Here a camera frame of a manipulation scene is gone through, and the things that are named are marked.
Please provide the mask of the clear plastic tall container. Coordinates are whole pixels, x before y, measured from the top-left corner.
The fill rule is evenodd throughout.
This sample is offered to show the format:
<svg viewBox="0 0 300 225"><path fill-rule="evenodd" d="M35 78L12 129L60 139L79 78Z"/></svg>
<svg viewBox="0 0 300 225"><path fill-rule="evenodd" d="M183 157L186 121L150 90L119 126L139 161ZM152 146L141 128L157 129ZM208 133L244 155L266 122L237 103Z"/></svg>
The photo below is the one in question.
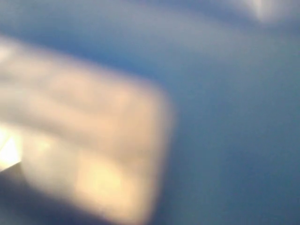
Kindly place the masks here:
<svg viewBox="0 0 300 225"><path fill-rule="evenodd" d="M148 80L0 38L0 169L92 217L146 224L176 111Z"/></svg>

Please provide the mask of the blue plastic lid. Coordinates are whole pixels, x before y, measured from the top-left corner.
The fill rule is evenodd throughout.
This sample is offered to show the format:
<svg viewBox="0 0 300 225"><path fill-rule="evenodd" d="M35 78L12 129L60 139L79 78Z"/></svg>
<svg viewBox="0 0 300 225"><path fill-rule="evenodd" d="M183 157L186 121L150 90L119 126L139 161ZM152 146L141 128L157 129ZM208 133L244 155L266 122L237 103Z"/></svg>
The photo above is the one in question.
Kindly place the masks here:
<svg viewBox="0 0 300 225"><path fill-rule="evenodd" d="M148 80L176 111L145 225L300 222L297 0L3 0L0 37ZM3 225L116 225L0 170Z"/></svg>

